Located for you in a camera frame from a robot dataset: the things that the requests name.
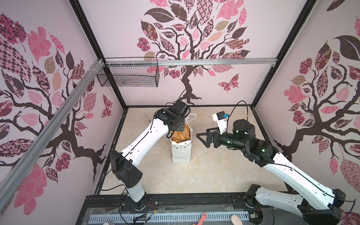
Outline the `orange-brown snack bag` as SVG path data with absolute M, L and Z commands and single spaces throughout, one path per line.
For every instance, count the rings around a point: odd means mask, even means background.
M 188 125 L 185 125 L 184 131 L 175 131 L 171 137 L 171 140 L 176 143 L 181 143 L 191 140 L 190 127 Z

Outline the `white patterned paper gift bag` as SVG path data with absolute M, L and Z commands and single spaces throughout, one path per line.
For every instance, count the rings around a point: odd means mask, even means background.
M 181 143 L 176 143 L 172 140 L 170 141 L 173 164 L 185 164 L 190 162 L 193 140 L 193 120 L 195 120 L 196 118 L 196 114 L 190 113 L 185 119 L 185 125 L 188 125 L 190 127 L 191 140 Z

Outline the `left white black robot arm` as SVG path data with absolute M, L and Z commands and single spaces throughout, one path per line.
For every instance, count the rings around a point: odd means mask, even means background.
M 122 152 L 114 151 L 111 154 L 111 171 L 123 183 L 135 209 L 141 210 L 146 204 L 146 192 L 141 185 L 143 173 L 137 166 L 162 136 L 170 139 L 174 132 L 184 131 L 185 119 L 190 112 L 189 106 L 181 100 L 159 109 L 146 130 L 132 144 Z

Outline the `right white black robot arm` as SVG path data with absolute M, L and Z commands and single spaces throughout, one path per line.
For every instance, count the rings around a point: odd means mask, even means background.
M 309 225 L 337 225 L 342 220 L 340 207 L 345 202 L 345 193 L 320 184 L 270 143 L 257 139 L 254 125 L 247 120 L 236 120 L 232 133 L 220 125 L 196 136 L 207 148 L 226 146 L 241 151 L 249 161 L 273 173 L 296 191 L 287 194 L 252 184 L 244 196 L 249 208 L 275 207 L 300 216 Z

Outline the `beige oval object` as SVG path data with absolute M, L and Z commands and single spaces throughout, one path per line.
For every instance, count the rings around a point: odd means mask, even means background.
M 231 216 L 231 223 L 232 225 L 243 225 L 242 220 L 236 215 Z

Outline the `horizontal aluminium rail back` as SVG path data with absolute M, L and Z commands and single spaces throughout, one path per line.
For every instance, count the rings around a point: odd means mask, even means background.
M 275 65 L 276 58 L 243 58 L 243 59 L 207 59 L 207 60 L 127 60 L 108 61 L 106 65 L 149 65 L 149 66 L 206 66 L 206 65 L 249 65 L 249 64 L 271 64 Z

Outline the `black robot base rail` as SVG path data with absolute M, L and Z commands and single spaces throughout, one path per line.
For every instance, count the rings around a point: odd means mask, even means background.
M 145 207 L 141 210 L 134 208 L 127 194 L 121 195 L 92 195 L 87 196 L 81 208 L 77 225 L 88 225 L 91 215 L 140 213 L 146 216 L 156 213 L 187 213 L 187 212 L 248 212 L 249 221 L 242 221 L 244 225 L 304 225 L 303 218 L 287 211 L 271 207 L 259 206 L 249 208 L 243 200 L 244 193 L 201 193 L 201 194 L 148 194 Z M 151 223 L 133 222 L 126 225 L 193 225 L 188 222 Z M 229 222 L 204 222 L 203 225 L 230 225 Z

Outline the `diagonal aluminium rail left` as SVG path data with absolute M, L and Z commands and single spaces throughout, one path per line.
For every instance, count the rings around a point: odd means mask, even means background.
M 25 177 L 37 162 L 41 153 L 47 148 L 53 136 L 56 134 L 76 102 L 80 99 L 92 79 L 98 74 L 104 65 L 103 59 L 97 59 L 86 71 L 85 77 L 80 80 L 77 87 L 67 97 L 56 114 L 51 118 L 49 124 L 36 137 L 30 148 L 23 154 L 18 163 L 9 172 L 1 183 L 1 210 L 10 201 L 11 197 L 21 185 Z

